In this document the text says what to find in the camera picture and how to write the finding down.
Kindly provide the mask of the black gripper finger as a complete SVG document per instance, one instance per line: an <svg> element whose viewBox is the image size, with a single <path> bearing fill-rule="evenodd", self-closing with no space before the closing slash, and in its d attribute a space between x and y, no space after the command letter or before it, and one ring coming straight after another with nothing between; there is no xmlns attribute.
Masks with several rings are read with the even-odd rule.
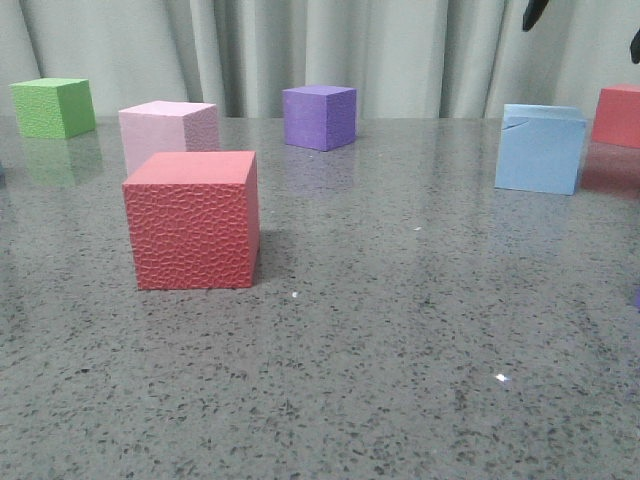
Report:
<svg viewBox="0 0 640 480"><path fill-rule="evenodd" d="M549 0L529 0L522 16L522 31L529 32L541 18Z"/></svg>

